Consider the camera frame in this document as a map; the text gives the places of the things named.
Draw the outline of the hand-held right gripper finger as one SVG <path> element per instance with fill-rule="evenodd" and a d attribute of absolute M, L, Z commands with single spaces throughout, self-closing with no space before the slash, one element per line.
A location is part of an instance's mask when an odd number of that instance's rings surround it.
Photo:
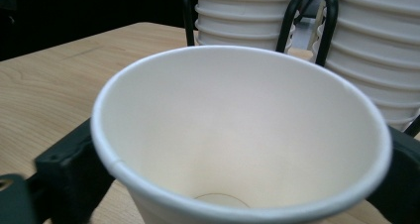
<path fill-rule="evenodd" d="M 420 224 L 420 141 L 390 129 L 389 171 L 367 201 L 391 224 Z"/>

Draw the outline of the stack of white paper cups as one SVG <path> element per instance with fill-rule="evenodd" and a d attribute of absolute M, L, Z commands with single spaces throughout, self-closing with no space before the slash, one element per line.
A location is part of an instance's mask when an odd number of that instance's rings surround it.
<path fill-rule="evenodd" d="M 291 0 L 198 0 L 200 46 L 233 45 L 274 51 Z"/>
<path fill-rule="evenodd" d="M 325 67 L 366 94 L 386 123 L 420 115 L 420 0 L 338 0 Z"/>

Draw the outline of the single white paper cup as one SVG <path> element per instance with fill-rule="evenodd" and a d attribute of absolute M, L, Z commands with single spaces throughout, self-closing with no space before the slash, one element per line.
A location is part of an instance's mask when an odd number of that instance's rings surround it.
<path fill-rule="evenodd" d="M 90 127 L 145 224 L 319 224 L 367 198 L 392 156 L 380 112 L 347 80 L 243 47 L 132 63 Z"/>

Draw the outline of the black wire cup holder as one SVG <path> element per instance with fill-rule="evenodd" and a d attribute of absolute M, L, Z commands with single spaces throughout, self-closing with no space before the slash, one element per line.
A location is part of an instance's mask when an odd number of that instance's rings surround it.
<path fill-rule="evenodd" d="M 289 53 L 293 42 L 295 23 L 303 15 L 303 5 L 312 0 L 291 0 L 284 13 L 281 24 L 280 35 L 275 51 Z M 189 45 L 199 45 L 195 39 L 198 30 L 194 22 L 198 14 L 194 6 L 198 0 L 183 0 L 184 27 L 186 40 Z M 339 2 L 338 0 L 320 0 L 321 4 L 317 10 L 315 30 L 309 44 L 309 51 L 312 54 L 312 62 L 325 67 L 326 58 L 331 46 L 331 41 L 337 25 Z M 416 136 L 420 133 L 420 115 L 403 130 L 408 135 Z"/>

